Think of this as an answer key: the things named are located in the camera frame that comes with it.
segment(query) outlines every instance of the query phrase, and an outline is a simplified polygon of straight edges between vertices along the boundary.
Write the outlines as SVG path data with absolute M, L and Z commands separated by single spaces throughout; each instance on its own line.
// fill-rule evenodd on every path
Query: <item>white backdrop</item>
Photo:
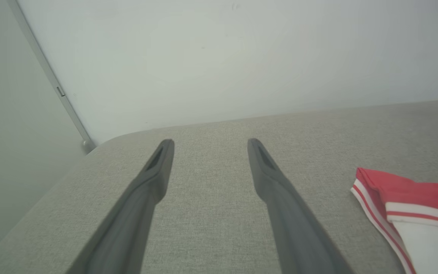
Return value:
M 438 1 L 19 0 L 96 143 L 438 99 Z

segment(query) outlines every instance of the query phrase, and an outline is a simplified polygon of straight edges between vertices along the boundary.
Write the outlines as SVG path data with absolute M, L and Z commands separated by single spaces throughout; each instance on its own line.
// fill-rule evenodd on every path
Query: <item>metal frame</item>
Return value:
M 17 0 L 7 0 L 11 11 L 14 14 L 14 17 L 16 17 L 16 21 L 19 24 L 19 27 L 23 34 L 26 37 L 26 40 L 30 44 L 30 47 L 33 50 L 33 53 L 35 54 L 38 62 L 40 63 L 41 68 L 43 69 L 45 75 L 47 76 L 48 80 L 50 81 L 52 88 L 55 90 L 55 93 L 59 96 L 60 101 L 62 102 L 65 110 L 67 111 L 68 115 L 70 116 L 70 119 L 72 120 L 73 124 L 77 128 L 78 132 L 80 133 L 80 136 L 82 136 L 83 142 L 82 146 L 86 153 L 89 153 L 94 148 L 96 148 L 96 145 L 90 138 L 89 134 L 87 133 L 86 129 L 80 122 L 80 119 L 78 118 L 77 114 L 75 113 L 72 105 L 70 104 L 66 93 L 64 92 L 64 89 L 62 88 L 62 85 L 59 83 L 59 80 L 57 80 L 57 77 L 55 76 L 54 71 L 50 67 L 50 64 L 45 57 L 45 54 L 43 54 L 40 45 L 38 44 L 37 39 L 35 38 L 35 35 L 33 34 L 28 21 L 26 21 L 26 18 L 21 10 L 21 7 L 18 4 Z

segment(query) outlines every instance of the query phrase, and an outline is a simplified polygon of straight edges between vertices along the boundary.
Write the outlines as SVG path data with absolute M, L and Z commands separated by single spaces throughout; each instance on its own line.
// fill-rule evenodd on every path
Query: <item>red and white garment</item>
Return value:
M 358 168 L 351 191 L 407 274 L 438 273 L 438 183 Z

